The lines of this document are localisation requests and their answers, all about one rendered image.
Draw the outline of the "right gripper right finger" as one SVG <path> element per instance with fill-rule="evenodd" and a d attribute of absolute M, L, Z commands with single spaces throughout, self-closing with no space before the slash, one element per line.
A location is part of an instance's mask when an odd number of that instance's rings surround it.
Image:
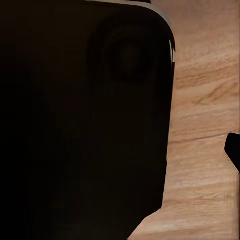
<path fill-rule="evenodd" d="M 240 172 L 240 135 L 234 133 L 228 134 L 225 152 Z"/>

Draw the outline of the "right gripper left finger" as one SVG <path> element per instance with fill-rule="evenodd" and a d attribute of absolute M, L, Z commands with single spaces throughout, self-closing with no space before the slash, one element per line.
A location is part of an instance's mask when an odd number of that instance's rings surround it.
<path fill-rule="evenodd" d="M 0 192 L 26 151 L 21 133 L 0 138 Z"/>

